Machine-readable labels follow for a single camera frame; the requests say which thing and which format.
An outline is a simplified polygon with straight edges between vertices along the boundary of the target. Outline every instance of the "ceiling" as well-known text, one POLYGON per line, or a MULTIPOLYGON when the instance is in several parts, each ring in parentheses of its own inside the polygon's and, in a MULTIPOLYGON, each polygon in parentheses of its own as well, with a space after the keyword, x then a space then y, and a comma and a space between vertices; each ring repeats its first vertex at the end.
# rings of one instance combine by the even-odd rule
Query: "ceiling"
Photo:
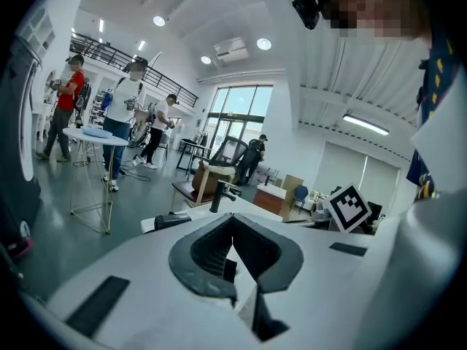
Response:
MULTIPOLYGON (((410 159, 415 99, 423 76, 417 67, 428 57, 423 44, 339 37, 322 20, 308 31, 291 1, 82 0, 75 28, 98 39, 97 18, 102 17, 105 34, 112 36, 104 42, 132 54, 143 39, 147 44, 141 54, 149 61, 160 50, 161 59, 170 56, 166 48, 177 43, 180 51, 187 49, 194 79, 285 69, 297 123, 348 134, 410 159), (154 25, 156 15, 166 19, 163 28, 154 25), (214 45, 234 37, 244 40, 249 58, 227 64, 213 61, 208 66, 200 61, 203 55, 215 58, 214 45), (261 37, 271 40, 270 50, 257 48, 261 37), (390 135, 349 124, 342 120, 346 113, 381 125, 390 135)), ((175 79, 176 66, 173 74, 167 76, 175 79)))

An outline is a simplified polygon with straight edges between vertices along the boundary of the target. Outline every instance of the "fluorescent light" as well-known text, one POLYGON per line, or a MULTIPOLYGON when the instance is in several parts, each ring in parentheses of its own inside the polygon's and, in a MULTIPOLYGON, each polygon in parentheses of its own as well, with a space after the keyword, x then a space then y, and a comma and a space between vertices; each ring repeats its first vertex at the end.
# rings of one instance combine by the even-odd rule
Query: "fluorescent light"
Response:
POLYGON ((153 22, 156 26, 162 27, 166 24, 166 20, 164 20, 160 15, 156 15, 153 18, 153 22))
POLYGON ((258 41, 256 42, 256 45, 261 50, 270 50, 272 46, 271 41, 267 38, 258 39, 258 41))
POLYGON ((354 123, 356 125, 360 125, 360 126, 362 126, 364 128, 368 128, 369 130, 372 130, 374 132, 381 133, 383 136, 386 136, 386 135, 389 134, 389 130, 386 130, 385 128, 374 125, 371 122, 361 120, 360 118, 353 117, 352 115, 345 114, 343 120, 346 120, 347 122, 354 123))

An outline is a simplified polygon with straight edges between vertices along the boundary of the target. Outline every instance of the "floor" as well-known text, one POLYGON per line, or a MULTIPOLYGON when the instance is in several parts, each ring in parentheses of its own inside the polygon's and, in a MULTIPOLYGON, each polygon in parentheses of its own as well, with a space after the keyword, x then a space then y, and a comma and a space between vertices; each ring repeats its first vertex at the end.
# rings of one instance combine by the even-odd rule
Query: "floor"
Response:
MULTIPOLYGON (((73 144, 72 157, 76 148, 73 144)), ((69 212, 70 186, 77 202, 75 206, 85 206, 93 198, 96 202, 103 198, 105 191, 96 164, 88 166, 86 176, 83 167, 56 163, 54 156, 58 155, 57 150, 55 145, 50 161, 34 162, 34 172, 42 188, 42 206, 31 228, 34 246, 17 263, 28 291, 43 300, 47 300, 74 274, 116 246, 141 235, 139 223, 142 219, 167 214, 172 200, 171 183, 185 179, 185 173, 175 169, 180 154, 174 150, 169 150, 162 170, 150 170, 142 165, 136 168, 136 172, 149 177, 150 182, 120 176, 120 191, 115 193, 112 207, 111 233, 104 236, 82 224, 69 212)), ((136 149, 126 149, 124 160, 130 160, 136 152, 136 149)), ((102 161, 101 153, 101 148, 98 148, 99 161, 102 161)), ((188 156, 185 156, 182 165, 187 162, 188 156)), ((175 211, 181 208, 181 202, 175 203, 175 211)), ((99 221, 96 211, 89 212, 88 216, 88 219, 99 221)))

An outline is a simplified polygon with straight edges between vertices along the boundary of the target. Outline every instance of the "balcony railing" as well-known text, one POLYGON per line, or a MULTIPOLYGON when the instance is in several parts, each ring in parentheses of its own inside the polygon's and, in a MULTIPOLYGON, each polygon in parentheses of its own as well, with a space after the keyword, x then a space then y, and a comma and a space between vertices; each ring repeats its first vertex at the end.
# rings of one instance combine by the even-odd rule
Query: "balcony railing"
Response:
MULTIPOLYGON (((101 61, 124 72, 130 71, 133 60, 133 57, 127 55, 121 50, 99 43, 97 40, 78 33, 73 34, 72 36, 70 52, 80 53, 81 55, 90 57, 93 60, 101 61)), ((146 72, 144 73, 142 80, 167 94, 173 93, 177 95, 177 100, 181 104, 194 107, 196 100, 198 99, 198 97, 189 90, 152 67, 146 68, 146 72)))

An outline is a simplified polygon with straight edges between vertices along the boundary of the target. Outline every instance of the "man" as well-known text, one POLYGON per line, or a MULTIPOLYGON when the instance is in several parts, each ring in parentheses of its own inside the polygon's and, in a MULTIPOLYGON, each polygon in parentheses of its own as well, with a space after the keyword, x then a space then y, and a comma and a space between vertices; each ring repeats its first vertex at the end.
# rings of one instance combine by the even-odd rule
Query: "man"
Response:
POLYGON ((259 139, 250 140, 248 143, 248 149, 243 155, 242 160, 239 163, 239 180, 238 185, 248 184, 251 180, 251 177, 255 173, 256 168, 258 167, 259 162, 264 160, 264 152, 266 148, 264 147, 265 141, 268 141, 266 135, 263 133, 260 135, 259 139))
POLYGON ((69 61, 69 67, 73 71, 73 75, 68 83, 65 86, 52 85, 51 87, 53 90, 57 90, 60 95, 50 123, 47 144, 43 152, 36 152, 36 155, 43 160, 49 159, 57 136, 62 153, 62 157, 57 159, 57 162, 69 162, 71 160, 68 149, 68 136, 63 133, 63 129, 68 127, 68 121, 73 113, 73 101, 80 94, 85 83, 85 73, 82 70, 84 62, 85 59, 81 55, 75 55, 69 61))
POLYGON ((154 119, 153 125, 151 127, 151 140, 149 144, 143 149, 140 155, 136 155, 133 159, 133 164, 136 166, 138 163, 143 161, 143 158, 146 158, 145 166, 155 170, 157 166, 153 163, 153 154, 154 151, 159 146, 161 141, 162 133, 164 130, 169 128, 174 128, 174 123, 167 118, 167 113, 169 112, 169 106, 177 104, 177 96, 170 94, 166 97, 164 101, 159 102, 154 106, 153 110, 150 110, 150 114, 154 119))
MULTIPOLYGON (((136 103, 143 104, 146 96, 146 87, 141 81, 146 67, 147 61, 145 59, 133 62, 130 68, 130 77, 121 78, 112 86, 112 100, 107 108, 103 129, 112 132, 113 136, 128 139, 136 103)), ((115 147, 112 173, 109 174, 112 149, 114 148, 109 145, 103 147, 106 173, 102 179, 106 182, 110 177, 110 187, 113 192, 117 192, 117 179, 125 147, 115 147)))
MULTIPOLYGON (((435 112, 457 74, 460 61, 444 30, 421 0, 318 0, 334 28, 367 28, 378 37, 421 39, 430 50, 420 103, 420 126, 435 112)), ((436 188, 417 152, 408 180, 419 185, 416 200, 436 195, 436 188)))

